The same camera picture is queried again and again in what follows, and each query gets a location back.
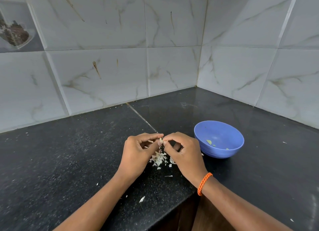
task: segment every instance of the person's left hand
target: person's left hand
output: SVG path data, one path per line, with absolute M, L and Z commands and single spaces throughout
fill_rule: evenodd
M 127 177 L 130 181 L 135 181 L 139 175 L 144 171 L 146 164 L 149 162 L 151 156 L 160 147 L 159 138 L 164 134 L 139 134 L 137 136 L 130 136 L 124 144 L 123 155 L 118 172 Z

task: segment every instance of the backsplash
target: backsplash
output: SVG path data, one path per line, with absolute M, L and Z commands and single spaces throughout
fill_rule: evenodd
M 0 132 L 193 87 L 207 0 L 0 0 Z
M 197 86 L 319 128 L 317 0 L 208 0 Z

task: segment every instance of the bowl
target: bowl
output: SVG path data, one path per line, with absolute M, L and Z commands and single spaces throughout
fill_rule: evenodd
M 194 134 L 202 152 L 218 159 L 233 156 L 244 145 L 244 137 L 238 129 L 219 121 L 196 124 Z

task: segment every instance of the orange bracelet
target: orange bracelet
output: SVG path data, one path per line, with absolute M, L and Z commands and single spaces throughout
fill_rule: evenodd
M 210 176 L 212 176 L 212 175 L 213 175 L 212 173 L 208 172 L 208 173 L 204 176 L 204 178 L 202 179 L 202 181 L 201 181 L 201 183 L 199 184 L 199 187 L 198 187 L 198 189 L 197 189 L 197 194 L 198 194 L 199 196 L 202 195 L 202 188 L 203 188 L 205 182 L 206 182 L 207 179 L 208 179 Z

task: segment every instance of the pile of garlic peels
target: pile of garlic peels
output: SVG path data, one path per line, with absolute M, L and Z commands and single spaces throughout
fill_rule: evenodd
M 158 149 L 158 151 L 155 152 L 155 155 L 153 155 L 149 162 L 151 163 L 152 161 L 154 162 L 153 166 L 157 166 L 157 169 L 160 170 L 161 167 L 160 167 L 160 164 L 162 164 L 163 162 L 165 163 L 165 165 L 168 163 L 168 161 L 166 160 L 167 159 L 167 156 L 166 156 L 166 153 L 165 152 L 161 152 L 161 149 Z M 169 160 L 172 164 L 176 164 L 172 157 L 170 157 L 170 160 Z

